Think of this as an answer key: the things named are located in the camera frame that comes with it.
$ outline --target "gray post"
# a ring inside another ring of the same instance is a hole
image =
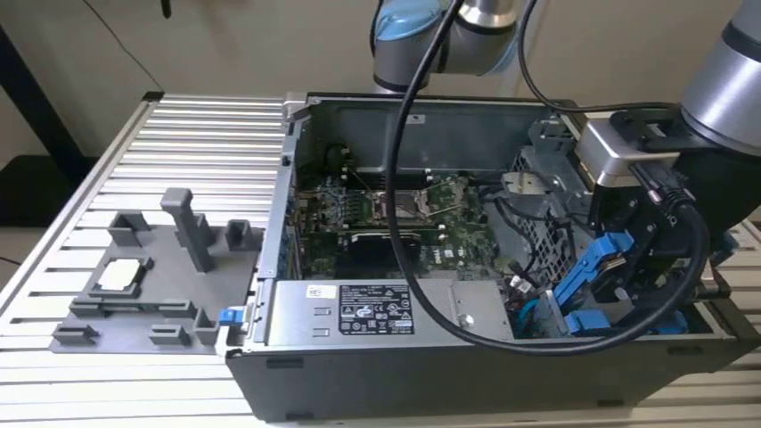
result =
[[[206,239],[195,221],[194,210],[191,209],[192,200],[194,194],[190,189],[172,187],[167,189],[160,205],[162,209],[175,218],[178,232],[186,242],[195,270],[208,272],[215,268],[215,261],[206,249]]]

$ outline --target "metal table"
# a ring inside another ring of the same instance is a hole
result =
[[[0,292],[0,422],[111,427],[266,426],[218,356],[72,355],[47,351],[111,236],[118,210],[170,224],[159,201],[190,187],[210,223],[266,226],[280,163],[283,99],[166,95],[140,104],[94,172]],[[761,233],[723,265],[733,300],[761,328]],[[344,421],[344,426],[761,426],[761,350],[716,374],[679,379],[635,409]]]

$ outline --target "white component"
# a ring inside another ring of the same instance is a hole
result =
[[[613,291],[613,294],[616,295],[619,300],[629,300],[629,293],[627,292],[627,290],[624,288],[621,288],[621,287],[616,288],[616,290]]]
[[[531,291],[532,291],[532,285],[528,282],[523,281],[522,285],[519,285],[519,292],[527,294]]]
[[[307,299],[335,299],[338,296],[338,286],[335,285],[307,285]]]
[[[511,287],[512,288],[518,287],[523,282],[524,280],[519,275],[514,276],[514,279],[511,280]]]
[[[130,287],[140,270],[140,260],[118,259],[106,265],[104,273],[98,278],[103,290],[120,292]]]

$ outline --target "screw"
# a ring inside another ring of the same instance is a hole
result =
[[[474,328],[475,320],[474,317],[468,314],[460,314],[458,316],[458,320],[460,322],[460,327],[463,327],[464,329],[470,330],[471,328]]]

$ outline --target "floor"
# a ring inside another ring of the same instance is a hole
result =
[[[23,262],[44,233],[43,228],[0,227],[0,256]],[[16,269],[15,264],[0,260],[0,289],[6,287]]]

